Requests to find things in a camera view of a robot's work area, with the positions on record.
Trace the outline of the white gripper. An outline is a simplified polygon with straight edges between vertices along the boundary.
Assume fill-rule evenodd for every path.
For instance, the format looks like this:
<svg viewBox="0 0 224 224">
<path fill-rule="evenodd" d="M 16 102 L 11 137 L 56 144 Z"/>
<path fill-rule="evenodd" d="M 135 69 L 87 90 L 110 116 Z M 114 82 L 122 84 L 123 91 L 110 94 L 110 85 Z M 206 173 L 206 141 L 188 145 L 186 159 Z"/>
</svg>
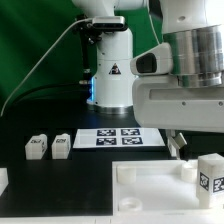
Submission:
<svg viewBox="0 0 224 224">
<path fill-rule="evenodd" d="M 187 145 L 175 130 L 224 133 L 224 86 L 182 88 L 174 76 L 140 76 L 133 83 L 133 110 L 142 127 L 167 129 L 180 150 Z"/>
</svg>

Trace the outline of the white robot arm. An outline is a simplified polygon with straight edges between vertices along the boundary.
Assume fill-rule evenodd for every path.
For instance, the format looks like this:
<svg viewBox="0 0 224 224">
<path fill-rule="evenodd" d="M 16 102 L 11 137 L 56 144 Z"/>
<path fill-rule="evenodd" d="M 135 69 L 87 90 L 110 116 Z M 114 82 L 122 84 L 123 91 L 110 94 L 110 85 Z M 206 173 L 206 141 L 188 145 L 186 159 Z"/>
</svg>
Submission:
<svg viewBox="0 0 224 224">
<path fill-rule="evenodd" d="M 166 131 L 224 133 L 224 0 L 71 0 L 99 39 L 89 107 L 134 112 L 139 125 Z M 133 36 L 117 10 L 161 8 L 162 38 L 135 57 Z"/>
</svg>

